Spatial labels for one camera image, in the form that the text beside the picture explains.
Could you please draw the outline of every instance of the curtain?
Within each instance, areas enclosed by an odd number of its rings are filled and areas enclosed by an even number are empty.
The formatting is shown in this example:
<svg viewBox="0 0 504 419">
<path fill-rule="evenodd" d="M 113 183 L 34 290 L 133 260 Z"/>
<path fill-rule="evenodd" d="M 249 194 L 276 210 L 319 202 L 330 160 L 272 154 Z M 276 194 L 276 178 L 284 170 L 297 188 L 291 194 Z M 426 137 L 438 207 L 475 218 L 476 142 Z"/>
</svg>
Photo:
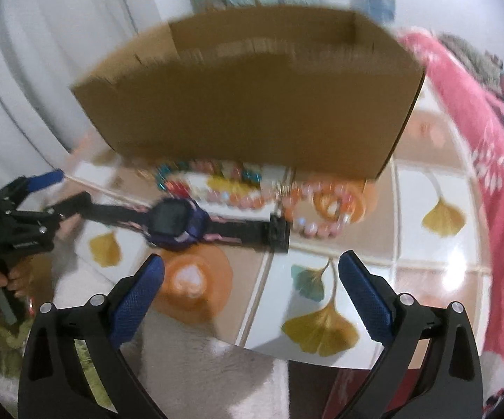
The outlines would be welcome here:
<svg viewBox="0 0 504 419">
<path fill-rule="evenodd" d="M 0 187 L 64 165 L 91 126 L 69 86 L 159 21 L 154 0 L 0 0 Z"/>
</svg>

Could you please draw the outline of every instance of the patterned tablecloth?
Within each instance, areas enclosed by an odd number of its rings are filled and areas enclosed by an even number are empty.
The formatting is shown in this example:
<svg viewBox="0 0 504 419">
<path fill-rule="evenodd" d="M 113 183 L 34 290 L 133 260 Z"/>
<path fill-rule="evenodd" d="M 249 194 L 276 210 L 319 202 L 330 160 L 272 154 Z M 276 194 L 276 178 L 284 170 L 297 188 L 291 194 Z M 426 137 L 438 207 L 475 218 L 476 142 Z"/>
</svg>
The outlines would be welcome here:
<svg viewBox="0 0 504 419">
<path fill-rule="evenodd" d="M 122 159 L 91 132 L 72 154 L 68 179 L 54 198 L 87 190 L 99 203 L 150 205 L 162 194 L 150 167 Z M 261 170 L 266 181 L 320 179 L 284 167 L 250 168 Z M 194 188 L 214 184 L 206 174 L 179 175 Z M 212 244 L 174 253 L 149 247 L 138 233 L 95 222 L 74 231 L 66 224 L 62 236 L 75 238 L 78 256 L 113 282 L 132 275 L 150 253 L 160 254 L 166 278 L 153 306 L 221 340 L 277 358 L 367 369 L 381 346 L 370 340 L 336 275 L 338 257 L 353 249 L 396 292 L 432 306 L 462 302 L 481 349 L 489 313 L 487 224 L 469 152 L 429 83 L 381 177 L 373 184 L 345 184 L 356 200 L 352 223 L 333 239 L 293 233 L 288 254 Z M 201 206 L 254 219 L 276 210 L 273 203 L 259 211 Z M 331 203 L 297 206 L 301 215 L 320 221 Z M 411 367 L 420 365 L 425 346 Z"/>
</svg>

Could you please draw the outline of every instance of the cardboard box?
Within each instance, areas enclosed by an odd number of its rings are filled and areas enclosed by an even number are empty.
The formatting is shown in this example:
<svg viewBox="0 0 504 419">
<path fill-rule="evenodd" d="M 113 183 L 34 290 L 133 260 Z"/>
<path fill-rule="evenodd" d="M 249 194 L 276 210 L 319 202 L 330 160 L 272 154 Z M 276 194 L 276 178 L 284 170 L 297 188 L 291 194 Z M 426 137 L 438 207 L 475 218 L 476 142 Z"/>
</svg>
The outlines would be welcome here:
<svg viewBox="0 0 504 419">
<path fill-rule="evenodd" d="M 73 92 L 124 156 L 375 179 L 423 78 L 423 67 L 361 14 L 260 6 L 156 27 Z"/>
</svg>

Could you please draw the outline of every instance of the silver bolt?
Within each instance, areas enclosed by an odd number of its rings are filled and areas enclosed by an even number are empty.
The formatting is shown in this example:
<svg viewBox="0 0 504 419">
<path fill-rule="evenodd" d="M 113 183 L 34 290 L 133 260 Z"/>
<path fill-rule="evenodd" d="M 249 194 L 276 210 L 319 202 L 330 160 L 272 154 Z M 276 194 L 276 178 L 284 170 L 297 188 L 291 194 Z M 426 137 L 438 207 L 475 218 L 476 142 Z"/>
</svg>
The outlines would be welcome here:
<svg viewBox="0 0 504 419">
<path fill-rule="evenodd" d="M 454 309 L 454 312 L 461 313 L 463 312 L 463 305 L 459 302 L 452 302 L 452 309 Z"/>
<path fill-rule="evenodd" d="M 101 294 L 96 294 L 91 298 L 91 305 L 92 306 L 100 306 L 104 304 L 104 296 Z"/>
<path fill-rule="evenodd" d="M 415 300 L 413 299 L 413 296 L 411 296 L 410 294 L 407 294 L 407 293 L 403 293 L 400 297 L 399 297 L 399 301 L 401 302 L 401 304 L 403 304 L 404 306 L 412 306 L 413 303 L 415 302 Z"/>
<path fill-rule="evenodd" d="M 43 305 L 41 305 L 41 313 L 49 313 L 50 310 L 52 310 L 52 304 L 49 302 L 45 302 Z"/>
</svg>

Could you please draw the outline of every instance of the blue gripper pad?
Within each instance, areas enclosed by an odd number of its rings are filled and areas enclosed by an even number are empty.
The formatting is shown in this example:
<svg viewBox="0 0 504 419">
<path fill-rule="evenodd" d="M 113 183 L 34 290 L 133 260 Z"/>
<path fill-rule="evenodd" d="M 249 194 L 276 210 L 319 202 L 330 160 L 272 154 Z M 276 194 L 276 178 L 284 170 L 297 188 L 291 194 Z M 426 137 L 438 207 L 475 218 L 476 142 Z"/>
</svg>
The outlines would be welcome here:
<svg viewBox="0 0 504 419">
<path fill-rule="evenodd" d="M 339 258 L 339 279 L 359 312 L 370 338 L 387 346 L 393 340 L 392 312 L 370 281 L 371 274 L 349 252 Z"/>
<path fill-rule="evenodd" d="M 136 274 L 135 284 L 111 317 L 109 340 L 114 348 L 132 340 L 165 279 L 165 266 L 158 255 L 150 257 L 140 269 L 144 271 Z"/>
<path fill-rule="evenodd" d="M 31 176 L 27 185 L 29 192 L 36 192 L 38 190 L 50 187 L 52 184 L 62 182 L 64 179 L 64 172 L 62 170 L 54 170 L 40 176 Z"/>
</svg>

